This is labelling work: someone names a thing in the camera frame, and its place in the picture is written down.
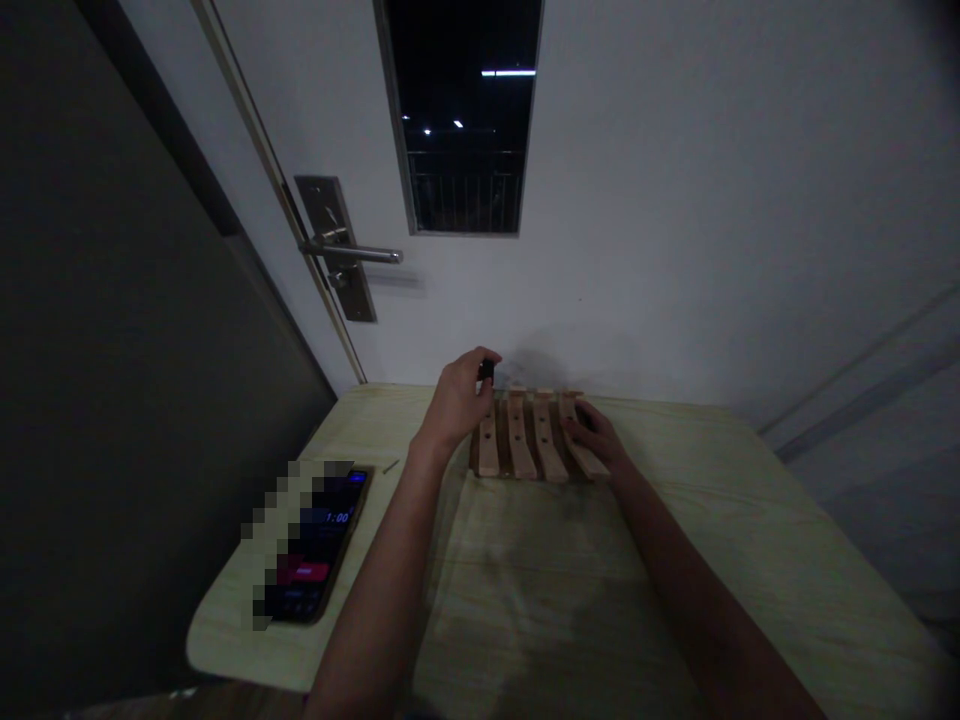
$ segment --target table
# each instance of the table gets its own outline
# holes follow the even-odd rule
[[[362,385],[334,407],[203,599],[199,670],[307,692],[432,388]],[[707,562],[831,718],[928,717],[956,672],[749,426],[720,408],[591,398]],[[447,469],[405,703],[442,717],[702,717],[609,489]],[[383,472],[396,460],[400,462]],[[378,469],[327,612],[252,625],[251,602],[324,460]]]

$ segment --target glass window pane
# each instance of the glass window pane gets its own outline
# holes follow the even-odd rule
[[[378,10],[413,231],[516,233],[541,0],[383,0]]]

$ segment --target floor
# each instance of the floor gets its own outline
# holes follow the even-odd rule
[[[298,720],[302,711],[299,693],[224,682],[201,686],[192,697],[154,695],[33,720]]]

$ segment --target wooden puzzle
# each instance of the wooden puzzle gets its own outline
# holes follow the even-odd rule
[[[584,446],[575,443],[560,418],[580,422],[577,390],[555,393],[511,387],[498,393],[493,409],[474,431],[470,468],[477,477],[592,482],[609,478],[607,469]]]

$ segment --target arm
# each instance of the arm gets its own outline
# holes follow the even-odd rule
[[[713,713],[737,718],[823,718],[776,648],[634,466],[610,421],[587,402],[577,406],[590,418],[595,432],[569,420],[564,420],[564,426],[610,470],[610,488],[643,557],[667,624]]]
[[[484,359],[501,357],[477,348],[440,375],[393,499],[333,628],[304,720],[393,713],[413,660],[440,481],[454,450],[493,404],[491,380],[476,391]]]

